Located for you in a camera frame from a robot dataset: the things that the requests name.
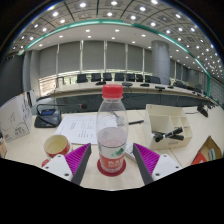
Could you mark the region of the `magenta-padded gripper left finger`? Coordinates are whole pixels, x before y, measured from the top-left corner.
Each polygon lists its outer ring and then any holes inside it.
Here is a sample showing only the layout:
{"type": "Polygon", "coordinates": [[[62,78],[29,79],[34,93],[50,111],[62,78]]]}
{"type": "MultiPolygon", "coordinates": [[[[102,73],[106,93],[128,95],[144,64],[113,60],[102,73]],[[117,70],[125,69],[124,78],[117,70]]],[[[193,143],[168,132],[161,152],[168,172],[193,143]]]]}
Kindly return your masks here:
{"type": "Polygon", "coordinates": [[[42,169],[79,185],[82,181],[89,157],[91,144],[85,144],[67,155],[56,155],[42,169]]]}

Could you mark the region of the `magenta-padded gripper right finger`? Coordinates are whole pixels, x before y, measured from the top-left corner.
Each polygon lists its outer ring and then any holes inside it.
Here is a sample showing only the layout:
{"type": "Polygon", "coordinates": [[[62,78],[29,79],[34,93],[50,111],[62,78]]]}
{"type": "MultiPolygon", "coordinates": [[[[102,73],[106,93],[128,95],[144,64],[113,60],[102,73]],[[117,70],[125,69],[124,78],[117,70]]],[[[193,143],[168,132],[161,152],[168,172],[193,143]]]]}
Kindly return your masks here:
{"type": "Polygon", "coordinates": [[[133,154],[145,185],[182,169],[168,154],[159,155],[137,143],[133,144],[133,154]]]}

